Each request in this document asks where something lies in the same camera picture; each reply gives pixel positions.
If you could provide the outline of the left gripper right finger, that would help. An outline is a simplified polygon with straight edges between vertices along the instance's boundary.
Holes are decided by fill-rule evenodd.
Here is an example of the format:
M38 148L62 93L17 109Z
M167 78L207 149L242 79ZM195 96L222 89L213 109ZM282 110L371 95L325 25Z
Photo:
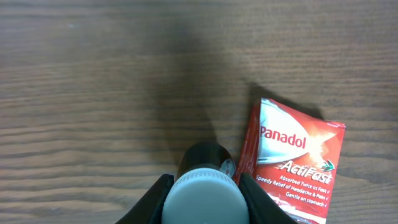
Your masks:
M297 224L248 173L240 175L238 187L248 206L250 224Z

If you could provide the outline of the dark bottle white cap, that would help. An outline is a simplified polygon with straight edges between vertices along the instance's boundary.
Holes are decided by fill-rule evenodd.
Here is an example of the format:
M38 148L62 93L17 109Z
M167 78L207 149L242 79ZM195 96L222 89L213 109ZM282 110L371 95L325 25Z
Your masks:
M231 154L216 142L199 142L182 156L162 209L162 224L248 224L247 203L233 177Z

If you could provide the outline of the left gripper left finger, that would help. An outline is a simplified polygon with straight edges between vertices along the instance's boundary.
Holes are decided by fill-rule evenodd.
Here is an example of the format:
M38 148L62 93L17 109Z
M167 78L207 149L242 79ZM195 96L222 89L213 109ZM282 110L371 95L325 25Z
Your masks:
M161 175L116 224L161 224L163 206L173 184L173 175Z

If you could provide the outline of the red Panadol ActiFast box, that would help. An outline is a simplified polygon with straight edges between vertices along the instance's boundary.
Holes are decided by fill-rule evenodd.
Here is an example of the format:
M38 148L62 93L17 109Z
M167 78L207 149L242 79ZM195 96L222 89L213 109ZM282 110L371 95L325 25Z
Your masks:
M249 174L297 223L325 224L345 129L262 98L253 107L234 180Z

